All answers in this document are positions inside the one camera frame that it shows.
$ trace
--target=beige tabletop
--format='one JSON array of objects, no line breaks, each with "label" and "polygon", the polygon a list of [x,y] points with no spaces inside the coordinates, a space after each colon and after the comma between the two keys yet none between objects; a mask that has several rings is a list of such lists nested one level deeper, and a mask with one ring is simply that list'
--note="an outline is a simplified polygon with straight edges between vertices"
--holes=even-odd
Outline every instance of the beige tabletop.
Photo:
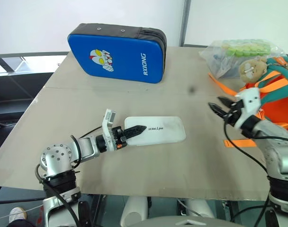
[{"label": "beige tabletop", "polygon": [[[100,126],[108,108],[117,111],[114,126],[124,126],[128,116],[178,116],[186,139],[129,146],[82,163],[76,176],[83,193],[264,200],[264,171],[224,146],[223,120],[207,105],[224,93],[208,77],[199,50],[168,47],[158,84],[89,76],[69,53],[0,148],[0,186],[42,189],[34,168],[43,149]],[[241,87],[238,79],[224,82]],[[231,127],[228,134],[242,138]],[[257,148],[244,150],[265,163]]]}]

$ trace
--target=floor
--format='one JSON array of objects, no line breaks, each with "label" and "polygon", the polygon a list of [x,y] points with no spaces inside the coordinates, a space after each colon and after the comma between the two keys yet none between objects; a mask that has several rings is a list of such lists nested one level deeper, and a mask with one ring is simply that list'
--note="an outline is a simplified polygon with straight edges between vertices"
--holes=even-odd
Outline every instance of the floor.
[{"label": "floor", "polygon": [[[17,200],[17,199],[28,199],[28,198],[39,198],[44,197],[43,191],[35,190],[24,190],[16,188],[2,187],[0,190],[0,201],[1,200]],[[104,196],[102,200],[101,209],[97,224],[103,227],[119,227],[119,222],[124,205],[127,201],[127,196]],[[89,195],[82,195],[81,200],[88,201],[91,204],[91,197]],[[208,201],[211,210],[216,215],[216,207],[222,208],[221,201]],[[261,201],[240,201],[238,202],[239,209],[242,210],[249,206],[262,205]],[[14,207],[23,207],[25,210],[42,205],[41,201],[24,202],[24,203],[11,203],[0,205],[0,217],[9,214]],[[245,227],[253,227],[256,218],[258,217],[260,209],[250,210],[241,215],[242,224]],[[228,208],[224,209],[225,216],[229,218]],[[175,198],[161,198],[152,197],[152,207],[149,211],[149,218],[160,217],[160,216],[172,216],[177,215],[177,201]],[[34,210],[27,212],[27,219],[33,222],[37,227],[44,226],[43,208],[38,207]],[[0,227],[5,227],[8,224],[8,217],[0,219]],[[259,227],[265,227],[265,220],[262,219]]]}]

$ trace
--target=white wall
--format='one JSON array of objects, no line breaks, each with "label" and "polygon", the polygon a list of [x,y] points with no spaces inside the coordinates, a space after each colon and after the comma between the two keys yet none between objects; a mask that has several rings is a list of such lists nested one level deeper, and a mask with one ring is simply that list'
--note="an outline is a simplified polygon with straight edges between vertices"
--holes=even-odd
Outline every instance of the white wall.
[{"label": "white wall", "polygon": [[68,51],[79,23],[154,27],[178,46],[183,0],[0,0],[0,54]]},{"label": "white wall", "polygon": [[191,0],[186,44],[256,38],[288,53],[288,0]]}]

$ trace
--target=person's leg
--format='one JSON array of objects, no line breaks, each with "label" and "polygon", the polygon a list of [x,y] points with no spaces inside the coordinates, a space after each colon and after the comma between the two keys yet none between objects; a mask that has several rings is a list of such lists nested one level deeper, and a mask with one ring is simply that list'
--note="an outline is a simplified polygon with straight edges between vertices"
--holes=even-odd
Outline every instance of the person's leg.
[{"label": "person's leg", "polygon": [[9,224],[7,227],[36,227],[26,220],[27,215],[23,208],[15,207],[9,214]]}]

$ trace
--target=white sneaker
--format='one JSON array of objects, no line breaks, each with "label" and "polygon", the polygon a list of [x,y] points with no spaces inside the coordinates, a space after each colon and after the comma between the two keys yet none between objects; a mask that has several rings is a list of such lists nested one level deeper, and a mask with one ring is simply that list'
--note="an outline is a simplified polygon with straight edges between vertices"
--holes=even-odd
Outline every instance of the white sneaker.
[{"label": "white sneaker", "polygon": [[9,223],[13,222],[14,220],[26,219],[26,218],[27,218],[26,212],[21,207],[15,207],[9,213]]}]

